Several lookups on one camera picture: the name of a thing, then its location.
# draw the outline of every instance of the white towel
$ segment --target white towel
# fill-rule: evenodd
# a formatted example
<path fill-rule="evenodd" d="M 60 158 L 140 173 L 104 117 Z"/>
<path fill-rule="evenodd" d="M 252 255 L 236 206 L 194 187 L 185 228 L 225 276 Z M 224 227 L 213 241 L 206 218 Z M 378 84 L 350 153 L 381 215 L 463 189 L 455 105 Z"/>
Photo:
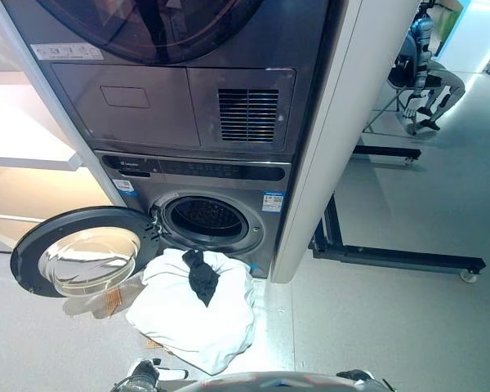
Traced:
<path fill-rule="evenodd" d="M 213 375 L 222 372 L 254 339 L 250 268 L 223 253 L 204 252 L 220 275 L 208 307 L 189 285 L 183 251 L 166 249 L 147 264 L 147 287 L 127 312 L 132 326 L 177 357 Z"/>

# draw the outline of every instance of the shelf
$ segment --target shelf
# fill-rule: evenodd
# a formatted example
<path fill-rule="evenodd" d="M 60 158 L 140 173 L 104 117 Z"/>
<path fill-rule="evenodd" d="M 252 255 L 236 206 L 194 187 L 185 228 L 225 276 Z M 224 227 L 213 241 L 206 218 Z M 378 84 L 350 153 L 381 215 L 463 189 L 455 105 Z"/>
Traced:
<path fill-rule="evenodd" d="M 77 170 L 82 160 L 39 122 L 47 109 L 14 74 L 10 82 L 0 79 L 0 167 Z"/>

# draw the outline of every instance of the humanoid robot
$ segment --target humanoid robot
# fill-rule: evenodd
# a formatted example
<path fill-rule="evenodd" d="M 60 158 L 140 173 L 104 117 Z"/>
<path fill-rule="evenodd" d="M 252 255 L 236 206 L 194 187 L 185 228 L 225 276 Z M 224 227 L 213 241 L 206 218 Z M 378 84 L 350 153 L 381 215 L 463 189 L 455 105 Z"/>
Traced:
<path fill-rule="evenodd" d="M 155 365 L 159 359 L 142 360 L 135 363 L 131 374 L 114 385 L 110 392 L 166 392 L 164 380 L 185 379 L 186 372 L 171 370 Z M 280 386 L 292 392 L 304 392 L 311 388 L 316 392 L 395 392 L 383 379 L 374 379 L 370 372 L 350 370 L 336 376 L 304 372 L 248 372 L 198 382 L 185 382 L 178 392 L 275 392 Z"/>
<path fill-rule="evenodd" d="M 434 22 L 426 11 L 433 7 L 434 4 L 435 0 L 422 2 L 410 27 L 410 32 L 416 42 L 417 72 L 414 91 L 408 97 L 403 116 L 405 118 L 412 118 L 416 112 L 424 114 L 429 118 L 424 119 L 420 124 L 423 127 L 438 131 L 439 126 L 435 121 L 463 97 L 465 94 L 465 84 L 454 73 L 446 70 L 440 63 L 431 59 L 432 52 L 429 51 L 428 46 L 430 44 L 430 35 L 434 30 Z M 421 93 L 425 90 L 426 84 L 435 87 L 428 87 L 428 100 L 424 106 L 420 107 L 423 101 Z M 437 109 L 432 113 L 431 107 L 445 87 L 449 87 L 449 93 L 441 99 Z"/>

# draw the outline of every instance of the washing machine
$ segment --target washing machine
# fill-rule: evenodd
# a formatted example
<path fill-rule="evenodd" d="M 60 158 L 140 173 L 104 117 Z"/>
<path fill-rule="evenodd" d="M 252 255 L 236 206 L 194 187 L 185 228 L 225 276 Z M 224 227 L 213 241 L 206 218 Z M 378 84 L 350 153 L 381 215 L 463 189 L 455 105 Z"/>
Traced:
<path fill-rule="evenodd" d="M 223 252 L 267 277 L 290 163 L 96 153 L 128 207 L 66 212 L 29 231 L 11 256 L 23 288 L 94 295 L 165 247 Z"/>
<path fill-rule="evenodd" d="M 292 162 L 328 0 L 2 0 L 93 150 Z"/>

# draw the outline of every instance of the vent grille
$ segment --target vent grille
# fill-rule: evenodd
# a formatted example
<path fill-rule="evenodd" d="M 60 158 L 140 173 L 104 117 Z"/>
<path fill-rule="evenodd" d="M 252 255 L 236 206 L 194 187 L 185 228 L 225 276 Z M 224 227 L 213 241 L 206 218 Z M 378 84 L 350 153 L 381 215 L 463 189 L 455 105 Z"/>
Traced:
<path fill-rule="evenodd" d="M 272 143 L 278 90 L 220 89 L 221 139 Z"/>

